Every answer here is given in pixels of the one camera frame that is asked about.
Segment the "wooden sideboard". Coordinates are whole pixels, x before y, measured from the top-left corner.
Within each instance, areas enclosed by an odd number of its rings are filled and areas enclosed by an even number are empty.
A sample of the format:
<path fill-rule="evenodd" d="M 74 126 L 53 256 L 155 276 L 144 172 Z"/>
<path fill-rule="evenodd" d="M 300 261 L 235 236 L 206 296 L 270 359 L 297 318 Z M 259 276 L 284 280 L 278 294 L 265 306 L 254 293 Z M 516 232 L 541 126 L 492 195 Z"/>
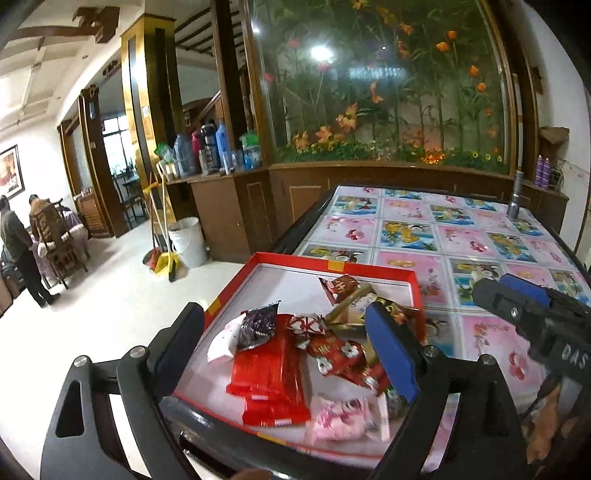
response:
<path fill-rule="evenodd" d="M 506 203 L 514 180 L 460 167 L 378 161 L 278 163 L 229 176 L 171 182 L 176 219 L 195 216 L 216 261 L 243 263 L 258 251 L 291 253 L 339 186 L 392 187 Z"/>

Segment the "white pink-edged snack packet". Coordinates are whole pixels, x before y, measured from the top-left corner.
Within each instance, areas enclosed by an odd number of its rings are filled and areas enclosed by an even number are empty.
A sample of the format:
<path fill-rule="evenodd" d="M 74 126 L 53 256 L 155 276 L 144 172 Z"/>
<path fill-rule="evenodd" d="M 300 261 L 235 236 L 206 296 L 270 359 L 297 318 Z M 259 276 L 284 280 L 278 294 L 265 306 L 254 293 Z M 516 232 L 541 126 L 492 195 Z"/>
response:
<path fill-rule="evenodd" d="M 211 340 L 206 355 L 208 364 L 223 363 L 235 358 L 236 350 L 238 350 L 238 338 L 244 320 L 245 313 L 242 313 L 229 321 Z"/>

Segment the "seated person brown jacket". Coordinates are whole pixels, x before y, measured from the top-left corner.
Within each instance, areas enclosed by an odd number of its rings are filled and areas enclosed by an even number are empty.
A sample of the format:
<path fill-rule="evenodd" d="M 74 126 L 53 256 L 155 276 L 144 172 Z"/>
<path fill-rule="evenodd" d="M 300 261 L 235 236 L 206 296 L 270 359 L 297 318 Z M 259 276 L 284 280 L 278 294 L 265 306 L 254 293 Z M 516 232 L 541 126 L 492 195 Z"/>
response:
<path fill-rule="evenodd" d="M 78 250 L 88 253 L 88 231 L 71 210 L 36 194 L 29 197 L 29 205 L 30 227 L 37 242 L 34 252 L 39 258 L 55 249 L 55 237 L 63 242 L 70 239 Z"/>

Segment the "pink Lotso bear snack packet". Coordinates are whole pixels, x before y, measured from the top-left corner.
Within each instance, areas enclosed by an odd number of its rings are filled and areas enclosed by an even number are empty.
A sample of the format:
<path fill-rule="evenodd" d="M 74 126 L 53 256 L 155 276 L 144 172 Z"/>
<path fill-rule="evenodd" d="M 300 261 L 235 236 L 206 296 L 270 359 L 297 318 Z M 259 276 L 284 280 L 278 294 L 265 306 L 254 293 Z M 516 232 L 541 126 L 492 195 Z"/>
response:
<path fill-rule="evenodd" d="M 313 445 L 321 442 L 346 442 L 369 438 L 386 442 L 392 437 L 386 395 L 351 400 L 311 399 L 311 420 L 305 439 Z"/>

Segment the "silver flashlight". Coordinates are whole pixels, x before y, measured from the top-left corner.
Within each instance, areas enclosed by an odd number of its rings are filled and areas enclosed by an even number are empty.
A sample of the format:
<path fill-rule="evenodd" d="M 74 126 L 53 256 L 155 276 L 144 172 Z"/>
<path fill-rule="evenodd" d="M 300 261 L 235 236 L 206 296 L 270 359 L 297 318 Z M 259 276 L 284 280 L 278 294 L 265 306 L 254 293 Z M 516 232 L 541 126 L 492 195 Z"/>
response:
<path fill-rule="evenodd" d="M 506 211 L 507 217 L 511 220 L 516 219 L 519 213 L 523 178 L 524 173 L 522 171 L 517 170 L 515 172 L 511 198 Z"/>

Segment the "dark purple snack packet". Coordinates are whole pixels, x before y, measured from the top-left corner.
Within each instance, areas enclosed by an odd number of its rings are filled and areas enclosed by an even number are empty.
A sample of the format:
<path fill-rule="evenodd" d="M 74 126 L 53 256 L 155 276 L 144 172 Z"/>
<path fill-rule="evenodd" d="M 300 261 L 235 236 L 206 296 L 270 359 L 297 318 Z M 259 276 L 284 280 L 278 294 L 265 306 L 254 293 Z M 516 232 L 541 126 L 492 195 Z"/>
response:
<path fill-rule="evenodd" d="M 280 301 L 276 301 L 245 312 L 238 330 L 238 351 L 254 349 L 273 338 L 279 306 Z"/>

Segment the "purple spray cans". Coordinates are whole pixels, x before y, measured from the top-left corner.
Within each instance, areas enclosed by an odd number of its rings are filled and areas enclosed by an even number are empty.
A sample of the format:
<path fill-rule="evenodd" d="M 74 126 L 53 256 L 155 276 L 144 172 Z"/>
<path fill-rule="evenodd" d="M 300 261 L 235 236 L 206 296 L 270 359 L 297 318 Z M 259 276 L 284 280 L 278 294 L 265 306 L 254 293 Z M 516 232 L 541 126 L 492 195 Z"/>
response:
<path fill-rule="evenodd" d="M 536 161 L 535 185 L 547 190 L 550 185 L 551 163 L 550 160 L 542 155 L 538 156 Z"/>

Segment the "flower aquarium display cabinet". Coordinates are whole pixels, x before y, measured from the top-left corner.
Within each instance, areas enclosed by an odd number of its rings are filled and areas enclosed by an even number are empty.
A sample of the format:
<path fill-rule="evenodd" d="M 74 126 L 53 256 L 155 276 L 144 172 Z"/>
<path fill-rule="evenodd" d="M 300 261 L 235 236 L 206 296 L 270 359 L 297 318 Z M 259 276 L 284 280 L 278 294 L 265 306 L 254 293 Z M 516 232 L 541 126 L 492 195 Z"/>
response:
<path fill-rule="evenodd" d="M 514 89 L 490 2 L 247 1 L 243 8 L 273 162 L 514 171 Z"/>

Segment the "brown Manny chocolate packet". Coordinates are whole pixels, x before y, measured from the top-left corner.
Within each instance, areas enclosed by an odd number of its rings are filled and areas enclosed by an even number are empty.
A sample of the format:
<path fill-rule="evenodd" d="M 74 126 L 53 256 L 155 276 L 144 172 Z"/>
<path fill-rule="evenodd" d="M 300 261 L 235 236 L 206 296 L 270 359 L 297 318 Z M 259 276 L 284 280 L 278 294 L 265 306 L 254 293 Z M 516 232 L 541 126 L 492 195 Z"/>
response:
<path fill-rule="evenodd" d="M 360 288 L 360 283 L 350 275 L 335 279 L 320 278 L 320 283 L 332 305 L 341 303 Z"/>

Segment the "colourful fruit pattern tablecloth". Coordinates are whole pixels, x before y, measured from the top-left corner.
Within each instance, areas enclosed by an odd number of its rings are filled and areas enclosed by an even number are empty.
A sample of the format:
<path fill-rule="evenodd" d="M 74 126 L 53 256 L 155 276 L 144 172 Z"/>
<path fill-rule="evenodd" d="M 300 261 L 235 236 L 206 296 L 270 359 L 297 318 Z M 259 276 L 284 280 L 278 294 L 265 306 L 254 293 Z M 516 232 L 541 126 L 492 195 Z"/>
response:
<path fill-rule="evenodd" d="M 509 323 L 478 307 L 481 279 L 512 274 L 588 303 L 590 279 L 566 245 L 532 212 L 509 219 L 506 206 L 452 194 L 342 185 L 295 248 L 310 258 L 399 268 L 415 273 L 427 339 L 449 355 L 494 356 L 505 375 L 526 436 L 534 475 L 590 457 L 590 402 L 570 379 L 541 396 L 550 371 L 530 359 Z"/>

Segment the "brown gold coffee packet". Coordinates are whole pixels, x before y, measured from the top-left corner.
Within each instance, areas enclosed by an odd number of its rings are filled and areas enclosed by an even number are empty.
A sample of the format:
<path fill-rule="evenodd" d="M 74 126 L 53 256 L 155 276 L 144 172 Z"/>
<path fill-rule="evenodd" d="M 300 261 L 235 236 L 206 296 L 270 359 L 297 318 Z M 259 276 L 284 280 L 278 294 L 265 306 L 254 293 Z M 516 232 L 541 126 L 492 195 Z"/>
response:
<path fill-rule="evenodd" d="M 412 306 L 383 297 L 370 287 L 363 285 L 354 293 L 336 304 L 324 316 L 325 325 L 331 330 L 363 336 L 366 334 L 366 312 L 372 303 L 382 304 L 391 318 L 399 325 L 407 325 L 419 341 L 426 338 L 426 322 L 423 312 Z"/>

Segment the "bottles on sideboard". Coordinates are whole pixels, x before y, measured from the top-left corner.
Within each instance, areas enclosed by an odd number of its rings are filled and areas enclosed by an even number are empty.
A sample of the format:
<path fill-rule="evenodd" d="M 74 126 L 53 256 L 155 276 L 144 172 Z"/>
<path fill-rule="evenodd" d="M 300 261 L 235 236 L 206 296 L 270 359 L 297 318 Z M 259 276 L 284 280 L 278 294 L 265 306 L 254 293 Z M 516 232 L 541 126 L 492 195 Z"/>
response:
<path fill-rule="evenodd" d="M 263 166 L 259 136 L 246 131 L 231 149 L 228 129 L 223 122 L 202 125 L 190 135 L 177 133 L 171 145 L 159 142 L 154 150 L 157 174 L 165 182 L 191 176 L 229 175 L 252 171 Z"/>

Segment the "white plastic bucket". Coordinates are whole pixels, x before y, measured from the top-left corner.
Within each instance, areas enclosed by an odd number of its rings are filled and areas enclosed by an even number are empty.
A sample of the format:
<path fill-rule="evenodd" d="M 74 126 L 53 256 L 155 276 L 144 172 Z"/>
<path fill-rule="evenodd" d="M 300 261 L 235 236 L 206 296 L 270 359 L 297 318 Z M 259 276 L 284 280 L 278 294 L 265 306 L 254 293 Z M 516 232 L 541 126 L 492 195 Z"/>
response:
<path fill-rule="evenodd" d="M 169 238 L 182 264 L 197 268 L 207 262 L 207 248 L 200 221 L 197 217 L 187 217 L 168 227 Z"/>

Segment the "red flower snack packet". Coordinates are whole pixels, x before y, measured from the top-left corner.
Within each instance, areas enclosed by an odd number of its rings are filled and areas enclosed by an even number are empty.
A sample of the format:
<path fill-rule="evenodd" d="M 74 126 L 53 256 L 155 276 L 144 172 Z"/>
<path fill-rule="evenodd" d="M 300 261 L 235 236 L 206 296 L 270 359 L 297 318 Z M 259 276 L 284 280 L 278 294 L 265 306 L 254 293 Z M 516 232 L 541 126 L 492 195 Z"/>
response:
<path fill-rule="evenodd" d="M 366 365 L 365 353 L 359 343 L 332 334 L 312 336 L 305 351 L 315 359 L 322 377 L 342 375 Z"/>
<path fill-rule="evenodd" d="M 380 396 L 391 387 L 391 382 L 380 362 L 373 366 L 356 365 L 339 373 L 339 378 L 367 388 L 375 396 Z"/>

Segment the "red white candy packet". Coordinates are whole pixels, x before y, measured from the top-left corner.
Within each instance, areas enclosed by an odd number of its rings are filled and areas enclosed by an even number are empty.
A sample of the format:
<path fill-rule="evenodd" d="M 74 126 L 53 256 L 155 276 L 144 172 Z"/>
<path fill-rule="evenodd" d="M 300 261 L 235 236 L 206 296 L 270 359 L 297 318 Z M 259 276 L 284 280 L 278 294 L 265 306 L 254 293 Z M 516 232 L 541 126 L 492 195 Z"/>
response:
<path fill-rule="evenodd" d="M 312 337 L 325 335 L 328 332 L 325 320 L 318 314 L 294 315 L 287 322 L 287 329 L 294 334 L 297 347 L 304 349 Z"/>

